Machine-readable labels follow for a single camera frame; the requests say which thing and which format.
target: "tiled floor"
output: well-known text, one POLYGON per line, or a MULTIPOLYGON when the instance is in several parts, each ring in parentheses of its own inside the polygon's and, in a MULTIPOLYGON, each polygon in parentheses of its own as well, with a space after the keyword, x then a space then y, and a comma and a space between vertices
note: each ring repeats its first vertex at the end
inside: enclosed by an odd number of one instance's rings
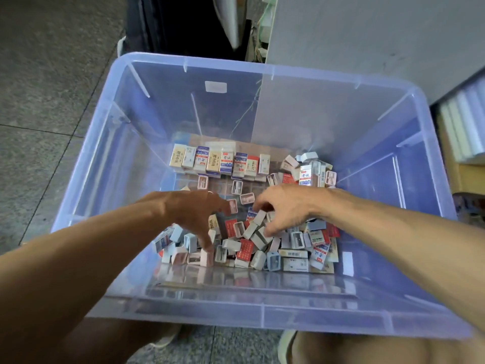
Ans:
MULTIPOLYGON (((264 5, 249 0, 248 16, 264 5)), ((123 32, 124 0, 0 0, 0 254, 49 232, 123 32)), ((277 362, 280 332, 198 327, 132 363, 277 362)))

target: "black object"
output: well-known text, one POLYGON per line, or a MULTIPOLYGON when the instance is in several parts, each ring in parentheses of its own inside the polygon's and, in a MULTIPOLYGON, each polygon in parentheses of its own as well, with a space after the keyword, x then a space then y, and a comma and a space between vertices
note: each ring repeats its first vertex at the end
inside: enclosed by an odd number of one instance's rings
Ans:
POLYGON ((245 60, 251 21, 233 50, 212 0, 128 0, 125 52, 245 60))

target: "hand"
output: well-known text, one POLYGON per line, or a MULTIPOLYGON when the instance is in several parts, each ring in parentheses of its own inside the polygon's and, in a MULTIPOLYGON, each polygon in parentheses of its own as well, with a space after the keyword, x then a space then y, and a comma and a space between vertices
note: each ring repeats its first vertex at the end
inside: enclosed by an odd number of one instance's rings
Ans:
POLYGON ((288 227, 301 225, 311 217, 323 217, 322 204, 328 189, 282 184, 266 189, 253 204, 257 212, 275 210, 275 219, 264 233, 273 236, 288 227))
POLYGON ((138 202, 153 202, 164 218, 170 219, 197 235, 205 251, 212 249, 209 238, 209 216, 214 212, 230 214, 229 202, 206 190, 152 192, 138 202))

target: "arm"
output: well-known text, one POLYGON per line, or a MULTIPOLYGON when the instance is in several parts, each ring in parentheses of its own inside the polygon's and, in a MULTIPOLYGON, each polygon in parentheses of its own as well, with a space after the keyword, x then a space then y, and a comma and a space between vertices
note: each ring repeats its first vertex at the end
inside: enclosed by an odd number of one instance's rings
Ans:
POLYGON ((276 210, 274 234, 308 217, 326 219, 381 253, 457 315, 485 331, 485 231, 355 197, 340 189, 271 187, 254 209, 276 210), (460 258, 455 251, 460 249, 460 258))
POLYGON ((209 249, 209 215, 228 203, 204 191, 137 203, 30 241, 0 257, 0 353, 35 357, 62 340, 151 240, 172 223, 209 249))

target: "plastic storage bin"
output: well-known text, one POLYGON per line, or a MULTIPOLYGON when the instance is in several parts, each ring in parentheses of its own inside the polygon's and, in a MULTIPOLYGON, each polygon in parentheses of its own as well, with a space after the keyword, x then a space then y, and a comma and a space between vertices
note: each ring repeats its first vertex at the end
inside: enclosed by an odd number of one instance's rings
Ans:
MULTIPOLYGON (((339 188, 456 218, 433 123, 416 86, 379 76, 133 53, 111 67, 52 230, 150 191, 178 190, 167 164, 174 142, 190 134, 317 151, 334 165, 339 188)), ((195 266, 168 272, 149 245, 90 315, 379 335, 470 334, 460 318, 359 240, 343 233, 339 253, 335 275, 195 266)))

